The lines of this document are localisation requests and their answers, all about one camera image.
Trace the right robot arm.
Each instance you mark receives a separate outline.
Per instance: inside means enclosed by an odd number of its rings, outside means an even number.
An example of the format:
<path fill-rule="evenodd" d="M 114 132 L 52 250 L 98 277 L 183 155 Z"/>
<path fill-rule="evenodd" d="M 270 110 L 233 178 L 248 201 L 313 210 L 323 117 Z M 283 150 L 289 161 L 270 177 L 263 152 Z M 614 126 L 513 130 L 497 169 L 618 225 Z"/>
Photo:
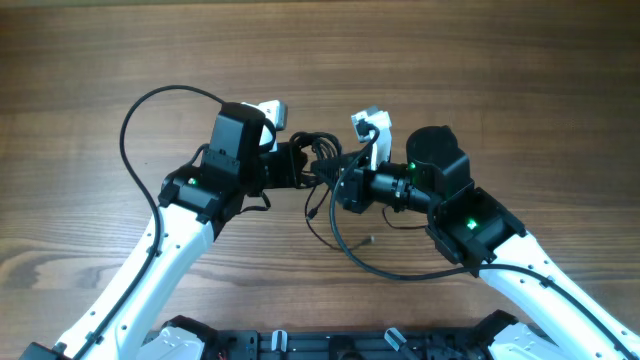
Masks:
<path fill-rule="evenodd" d="M 390 280 L 416 276 L 383 271 L 348 248 L 336 221 L 336 206 L 353 213 L 371 203 L 410 210 L 427 218 L 424 227 L 436 250 L 453 267 L 438 277 L 468 273 L 484 281 L 523 311 L 550 339 L 535 347 L 516 334 L 517 323 L 493 331 L 482 341 L 489 356 L 567 359 L 636 359 L 639 337 L 611 316 L 548 256 L 523 222 L 476 186 L 470 160 L 447 126 L 414 131 L 406 142 L 407 161 L 375 166 L 380 131 L 368 126 L 358 152 L 316 160 L 314 175 L 332 191 L 329 221 L 345 255 L 363 270 Z"/>

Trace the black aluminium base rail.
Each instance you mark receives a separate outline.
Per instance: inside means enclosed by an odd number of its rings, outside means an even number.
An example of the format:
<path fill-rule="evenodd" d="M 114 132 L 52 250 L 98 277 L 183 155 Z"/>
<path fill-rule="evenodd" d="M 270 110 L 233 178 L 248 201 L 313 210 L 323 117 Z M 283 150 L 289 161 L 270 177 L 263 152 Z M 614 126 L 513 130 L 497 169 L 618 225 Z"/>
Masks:
<path fill-rule="evenodd" d="M 189 343 L 179 335 L 155 332 L 147 347 L 168 350 L 167 359 L 490 359 L 486 347 L 470 342 L 470 328 L 402 331 L 404 341 L 394 346 L 384 331 L 355 332 L 258 332 L 221 330 L 205 343 Z"/>

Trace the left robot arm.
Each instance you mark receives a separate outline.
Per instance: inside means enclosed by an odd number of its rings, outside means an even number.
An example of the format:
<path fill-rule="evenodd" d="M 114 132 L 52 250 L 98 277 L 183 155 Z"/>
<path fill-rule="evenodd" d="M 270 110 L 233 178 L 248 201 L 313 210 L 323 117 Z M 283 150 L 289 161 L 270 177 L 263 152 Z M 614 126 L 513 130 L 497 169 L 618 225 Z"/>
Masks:
<path fill-rule="evenodd" d="M 178 317 L 151 328 L 192 264 L 224 225 L 242 213 L 245 197 L 294 187 L 291 146 L 278 143 L 287 107 L 228 102 L 195 159 L 164 180 L 153 215 L 131 254 L 87 312 L 47 348 L 31 343 L 24 359 L 203 359 L 214 354 L 216 330 Z"/>

